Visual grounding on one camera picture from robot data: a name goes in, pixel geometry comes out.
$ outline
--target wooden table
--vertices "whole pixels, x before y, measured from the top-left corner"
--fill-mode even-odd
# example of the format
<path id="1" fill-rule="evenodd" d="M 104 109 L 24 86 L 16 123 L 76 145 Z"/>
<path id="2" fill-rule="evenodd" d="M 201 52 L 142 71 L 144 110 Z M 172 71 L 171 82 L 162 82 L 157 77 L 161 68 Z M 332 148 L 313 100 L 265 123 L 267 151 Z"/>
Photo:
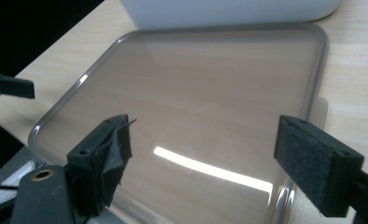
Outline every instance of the wooden table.
<path id="1" fill-rule="evenodd" d="M 328 102 L 325 131 L 366 157 L 368 172 L 368 0 L 345 0 L 329 17 L 314 22 L 330 39 L 319 96 Z M 121 35 L 136 30 L 117 0 L 106 0 L 18 77 L 33 80 L 33 101 L 0 95 L 0 126 L 27 145 L 47 111 Z M 351 223 L 325 218 L 297 191 L 290 223 Z"/>

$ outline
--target transparent glass sheet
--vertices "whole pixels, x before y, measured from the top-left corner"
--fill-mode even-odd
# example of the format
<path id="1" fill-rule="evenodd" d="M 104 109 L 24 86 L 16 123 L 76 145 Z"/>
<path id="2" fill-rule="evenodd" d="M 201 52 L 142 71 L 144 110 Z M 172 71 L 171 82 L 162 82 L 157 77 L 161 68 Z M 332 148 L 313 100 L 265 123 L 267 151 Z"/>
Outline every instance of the transparent glass sheet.
<path id="1" fill-rule="evenodd" d="M 104 119 L 128 114 L 134 156 L 112 206 L 150 223 L 270 223 L 287 176 L 279 115 L 307 119 L 326 37 L 310 24 L 123 36 L 38 122 L 50 163 Z"/>

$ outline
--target screw hole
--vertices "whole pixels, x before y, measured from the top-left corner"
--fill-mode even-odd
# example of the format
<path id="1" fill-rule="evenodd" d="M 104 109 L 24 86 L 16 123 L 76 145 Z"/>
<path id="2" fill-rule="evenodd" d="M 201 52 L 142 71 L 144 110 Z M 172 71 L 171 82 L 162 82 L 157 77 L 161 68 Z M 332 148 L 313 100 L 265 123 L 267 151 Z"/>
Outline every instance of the screw hole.
<path id="1" fill-rule="evenodd" d="M 83 150 L 81 150 L 80 152 L 79 152 L 79 155 L 82 155 L 82 156 L 84 156 L 84 155 L 88 155 L 89 154 L 89 150 L 88 149 L 83 149 Z"/>
<path id="2" fill-rule="evenodd" d="M 51 176 L 53 176 L 54 173 L 55 172 L 53 170 L 43 170 L 43 171 L 40 171 L 40 172 L 36 173 L 35 175 L 33 175 L 32 180 L 33 181 L 45 180 L 45 179 L 48 179 Z"/>
<path id="3" fill-rule="evenodd" d="M 350 153 L 345 151 L 340 151 L 339 154 L 341 154 L 342 156 L 350 156 Z"/>

